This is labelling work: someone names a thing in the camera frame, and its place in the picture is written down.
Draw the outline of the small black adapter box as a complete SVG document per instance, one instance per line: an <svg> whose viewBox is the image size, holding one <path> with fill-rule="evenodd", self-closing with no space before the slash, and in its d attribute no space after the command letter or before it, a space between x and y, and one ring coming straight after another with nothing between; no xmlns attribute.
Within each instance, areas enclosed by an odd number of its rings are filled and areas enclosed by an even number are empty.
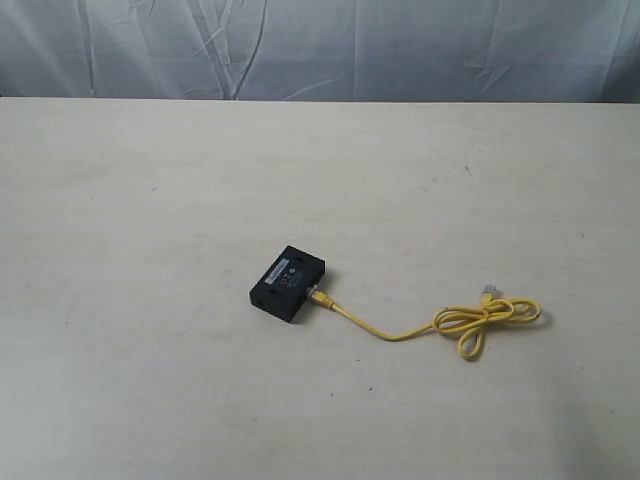
<svg viewBox="0 0 640 480"><path fill-rule="evenodd" d="M325 269L324 260L288 245L250 290L250 303L291 323Z"/></svg>

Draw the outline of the grey wrinkled backdrop cloth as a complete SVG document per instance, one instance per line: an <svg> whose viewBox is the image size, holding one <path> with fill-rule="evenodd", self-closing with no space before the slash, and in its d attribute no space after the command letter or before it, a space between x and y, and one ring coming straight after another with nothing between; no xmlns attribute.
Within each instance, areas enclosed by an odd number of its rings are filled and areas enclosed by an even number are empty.
<svg viewBox="0 0 640 480"><path fill-rule="evenodd" d="M1 92L382 102L639 99L635 1L5 1Z"/></svg>

